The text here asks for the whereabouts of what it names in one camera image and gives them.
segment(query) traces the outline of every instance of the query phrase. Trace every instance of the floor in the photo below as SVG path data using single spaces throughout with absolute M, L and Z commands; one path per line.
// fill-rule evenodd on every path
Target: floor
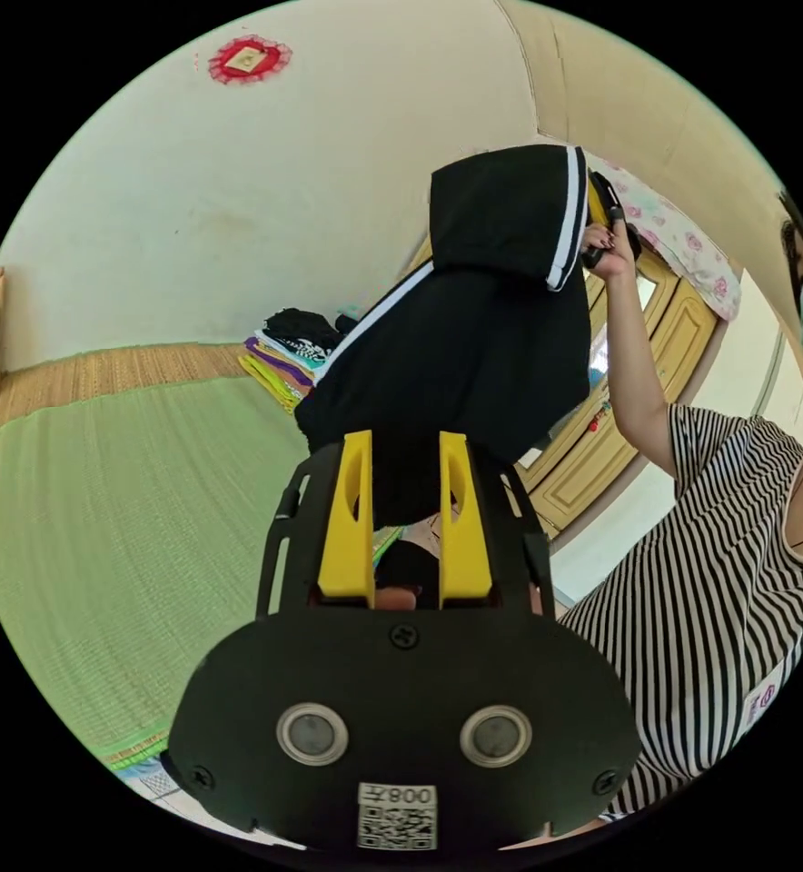
M 38 409 L 155 384 L 244 376 L 240 345 L 160 345 L 91 352 L 8 373 L 0 385 L 0 427 Z

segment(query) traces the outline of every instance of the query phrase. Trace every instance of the black hoodie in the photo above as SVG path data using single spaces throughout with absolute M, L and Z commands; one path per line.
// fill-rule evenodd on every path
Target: black hoodie
M 295 417 L 311 452 L 372 431 L 375 528 L 439 510 L 438 434 L 500 461 L 590 391 L 580 149 L 476 154 L 431 180 L 433 256 L 359 322 Z

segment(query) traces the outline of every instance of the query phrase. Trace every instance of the qr code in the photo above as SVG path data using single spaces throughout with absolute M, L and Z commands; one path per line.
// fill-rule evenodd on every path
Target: qr code
M 435 808 L 360 806 L 359 847 L 429 851 L 437 847 Z

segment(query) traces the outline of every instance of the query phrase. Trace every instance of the purple cloth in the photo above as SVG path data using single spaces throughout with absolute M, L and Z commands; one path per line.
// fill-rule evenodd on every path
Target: purple cloth
M 273 367 L 288 372 L 299 384 L 302 385 L 303 388 L 313 387 L 313 379 L 309 379 L 294 363 L 285 363 L 274 355 L 263 352 L 262 345 L 259 344 L 259 340 L 256 339 L 255 336 L 251 336 L 251 338 L 244 343 L 244 347 L 253 355 L 253 357 L 258 357 L 260 360 L 270 363 Z

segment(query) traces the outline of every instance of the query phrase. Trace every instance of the floral pillow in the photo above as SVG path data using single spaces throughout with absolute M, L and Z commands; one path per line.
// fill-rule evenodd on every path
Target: floral pillow
M 740 308 L 740 282 L 726 255 L 673 203 L 627 170 L 594 154 L 587 153 L 586 159 L 590 169 L 610 180 L 640 237 L 720 318 L 733 321 Z

